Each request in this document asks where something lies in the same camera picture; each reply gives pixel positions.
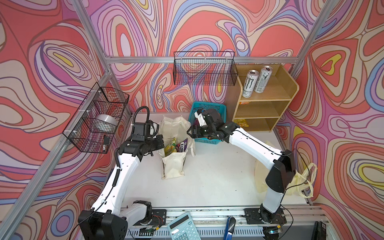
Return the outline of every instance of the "calculator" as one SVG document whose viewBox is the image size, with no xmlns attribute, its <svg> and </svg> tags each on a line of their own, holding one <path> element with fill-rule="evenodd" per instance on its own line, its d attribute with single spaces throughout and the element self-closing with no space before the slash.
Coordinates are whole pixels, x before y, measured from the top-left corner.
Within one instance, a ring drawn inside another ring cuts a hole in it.
<svg viewBox="0 0 384 240">
<path fill-rule="evenodd" d="M 201 240 L 189 212 L 170 222 L 168 230 L 172 240 Z"/>
</svg>

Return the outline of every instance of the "energy drink can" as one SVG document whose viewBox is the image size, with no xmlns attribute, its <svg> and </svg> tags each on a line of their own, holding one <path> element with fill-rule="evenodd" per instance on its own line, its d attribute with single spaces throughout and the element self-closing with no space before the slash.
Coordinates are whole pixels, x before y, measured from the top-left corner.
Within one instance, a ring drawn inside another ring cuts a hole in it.
<svg viewBox="0 0 384 240">
<path fill-rule="evenodd" d="M 249 70 L 247 77 L 245 78 L 242 96 L 249 98 L 252 94 L 252 90 L 255 88 L 257 77 L 259 72 L 256 70 Z"/>
<path fill-rule="evenodd" d="M 260 75 L 254 88 L 255 92 L 262 93 L 264 91 L 265 86 L 268 83 L 269 78 L 271 77 L 272 70 L 273 69 L 270 66 L 264 66 L 260 70 Z"/>
</svg>

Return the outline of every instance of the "blue and black tool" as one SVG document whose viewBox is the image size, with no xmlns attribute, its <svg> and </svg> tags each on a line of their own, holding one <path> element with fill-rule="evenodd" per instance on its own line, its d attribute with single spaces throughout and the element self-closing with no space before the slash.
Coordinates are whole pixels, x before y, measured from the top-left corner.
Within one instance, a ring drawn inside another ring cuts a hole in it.
<svg viewBox="0 0 384 240">
<path fill-rule="evenodd" d="M 236 224 L 236 219 L 234 217 L 229 217 L 227 220 L 227 225 L 225 226 L 223 240 L 232 239 L 232 234 L 235 232 L 235 224 Z"/>
</svg>

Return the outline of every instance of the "teal plastic basket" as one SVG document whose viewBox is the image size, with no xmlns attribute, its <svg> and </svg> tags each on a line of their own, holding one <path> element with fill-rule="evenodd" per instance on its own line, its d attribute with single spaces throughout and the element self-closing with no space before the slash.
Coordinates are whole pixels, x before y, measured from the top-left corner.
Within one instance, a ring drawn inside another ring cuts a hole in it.
<svg viewBox="0 0 384 240">
<path fill-rule="evenodd" d="M 214 108 L 214 109 L 217 110 L 218 113 L 220 113 L 221 118 L 223 119 L 223 122 L 225 122 L 226 119 L 227 119 L 227 107 L 224 104 L 208 103 L 208 102 L 194 102 L 192 104 L 191 113 L 189 114 L 189 118 L 188 118 L 188 121 L 192 125 L 195 122 L 195 112 L 198 109 L 202 109 L 202 108 L 203 109 Z M 204 143 L 209 143 L 209 144 L 218 144 L 219 142 L 221 142 L 221 140 L 218 140 L 218 139 L 209 140 L 208 138 L 204 137 L 204 138 L 196 138 L 195 142 L 204 142 Z"/>
</svg>

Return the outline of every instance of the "white tabletop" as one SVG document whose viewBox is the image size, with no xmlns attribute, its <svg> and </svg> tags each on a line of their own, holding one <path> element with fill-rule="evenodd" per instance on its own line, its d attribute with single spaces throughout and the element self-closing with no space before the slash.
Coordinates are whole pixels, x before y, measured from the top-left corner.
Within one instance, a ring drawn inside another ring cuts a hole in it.
<svg viewBox="0 0 384 240">
<path fill-rule="evenodd" d="M 189 114 L 166 114 L 173 118 Z M 137 122 L 145 121 L 139 114 Z M 160 122 L 163 114 L 152 113 L 150 119 Z M 261 141 L 270 141 L 280 148 L 273 132 L 250 132 Z M 123 206 L 146 200 L 153 207 L 206 207 L 260 205 L 265 197 L 255 186 L 255 161 L 242 149 L 220 142 L 217 145 L 196 142 L 196 156 L 187 154 L 185 176 L 162 180 L 162 163 L 157 153 L 143 157 L 130 178 Z M 285 196 L 282 204 L 305 204 L 299 195 Z"/>
</svg>

